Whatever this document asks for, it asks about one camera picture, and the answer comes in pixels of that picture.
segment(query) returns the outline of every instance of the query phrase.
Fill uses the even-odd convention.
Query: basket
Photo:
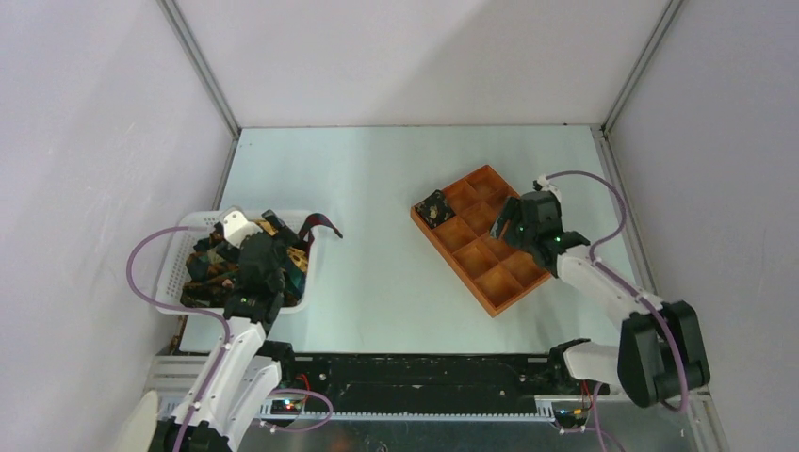
[[[155,299],[162,303],[173,306],[183,306],[180,304],[180,297],[183,294],[183,284],[188,283],[191,278],[186,270],[186,259],[194,252],[194,245],[198,240],[208,237],[211,228],[220,221],[223,211],[194,212],[186,215],[180,220],[179,226],[203,227],[204,231],[181,231],[175,233],[170,243],[167,257],[164,260],[164,267],[158,277],[158,286],[155,291]],[[294,232],[298,232],[305,222],[305,219],[312,212],[305,210],[276,210],[275,214]],[[261,218],[261,212],[245,211],[244,215],[249,220]],[[305,277],[305,290],[296,306],[281,308],[280,314],[294,314],[308,305],[308,293],[313,292],[314,282],[317,275],[317,265],[320,249],[324,246],[324,240],[316,240],[308,253],[308,273]],[[183,314],[168,309],[158,308],[164,314]],[[208,309],[221,314],[221,308]]]

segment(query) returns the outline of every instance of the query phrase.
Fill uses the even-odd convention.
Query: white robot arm
[[[225,241],[240,249],[239,264],[250,263],[248,274],[257,282],[234,288],[224,309],[229,336],[220,336],[181,404],[158,422],[150,452],[172,452],[176,444],[188,444],[188,450],[238,450],[259,407],[282,380],[280,361],[293,359],[291,345],[267,341],[283,306],[285,249],[281,252],[280,244],[237,208],[223,213],[220,222]]]
[[[557,187],[542,176],[535,188],[506,200],[491,236],[531,254],[539,267],[596,300],[620,332],[618,347],[587,339],[555,347],[569,376],[620,385],[641,407],[707,384],[708,361],[693,308],[685,301],[664,302],[592,256],[585,237],[563,230]]]

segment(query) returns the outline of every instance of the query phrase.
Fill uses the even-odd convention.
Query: small black object
[[[175,418],[158,421],[155,435],[150,442],[149,452],[172,452],[177,441],[180,424]],[[214,428],[208,426],[208,421],[202,421],[197,427],[189,426],[186,435],[180,444],[181,452],[231,452],[227,443],[228,438],[221,436]]]
[[[283,304],[283,292],[266,296],[234,292],[225,303],[222,316],[226,319],[249,318],[252,323],[260,323],[266,334],[269,334]]]
[[[566,410],[556,410],[555,414],[555,421],[558,422],[558,425],[562,428],[580,428],[585,425],[585,421],[588,420],[587,417],[577,417],[573,412],[568,412]]]
[[[556,388],[557,394],[568,393],[576,384],[579,386],[579,381],[569,375],[569,369],[566,367],[566,359],[563,354],[570,347],[590,341],[590,339],[574,339],[549,349],[549,357],[546,360],[546,364],[549,367],[548,380]]]
[[[254,293],[283,292],[287,256],[287,245],[282,240],[267,233],[248,236],[241,243],[238,256],[237,288]]]
[[[455,217],[455,211],[449,207],[447,198],[441,190],[435,190],[414,208],[430,229],[435,229]]]
[[[231,245],[227,241],[218,244],[214,248],[214,251],[217,253],[217,255],[219,257],[221,257],[225,261],[232,262],[234,264],[238,263],[238,256],[241,253],[241,250],[239,250],[238,248],[234,247],[233,245]]]
[[[558,277],[558,256],[591,242],[580,233],[563,231],[561,202],[549,191],[532,191],[505,200],[490,235],[532,255],[535,264]]]
[[[273,361],[280,363],[281,382],[294,383],[297,379],[297,371],[294,359],[294,347],[288,342],[264,341],[255,356],[266,356]]]
[[[211,241],[208,238],[201,238],[192,247],[197,252],[206,252],[211,249]]]
[[[277,232],[272,236],[275,240],[285,243],[287,248],[294,247],[300,242],[300,236],[285,225],[285,222],[280,219],[274,212],[268,210],[261,214],[261,218],[266,220]]]
[[[710,382],[705,343],[696,311],[685,301],[663,303],[660,314],[677,341],[688,389]],[[633,313],[622,322],[618,374],[630,400],[649,407],[680,394],[671,349],[660,340],[663,333],[652,314]]]
[[[289,403],[286,405],[282,399],[274,400],[272,401],[272,409],[270,412],[272,414],[300,414],[302,412],[302,401],[300,400],[299,403]],[[285,421],[284,425],[278,427],[287,427],[292,422],[294,422],[294,419],[288,419]]]

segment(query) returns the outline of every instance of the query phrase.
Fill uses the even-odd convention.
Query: white enclosure
[[[220,202],[341,227],[340,243],[321,238],[322,261],[337,259],[319,274],[328,303],[275,327],[298,349],[612,342],[598,308],[555,280],[488,318],[414,229],[414,202],[486,163],[517,191],[569,169],[623,185],[635,222],[603,256],[689,301],[708,349],[724,432],[682,434],[702,452],[726,450],[724,434],[734,451],[799,441],[795,1],[73,3],[15,2],[0,18],[3,450],[109,448],[174,334],[127,288],[128,252]],[[603,189],[563,187],[575,229],[612,229]],[[390,271],[372,253],[386,228]],[[139,257],[144,292],[166,245]],[[216,335],[192,319],[182,348]]]
[[[180,1],[242,127],[599,123],[666,0]]]

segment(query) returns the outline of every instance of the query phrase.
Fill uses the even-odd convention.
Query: orange tray
[[[492,317],[549,279],[529,254],[488,236],[511,186],[486,165],[442,190],[455,211],[435,229],[411,208],[411,218]]]

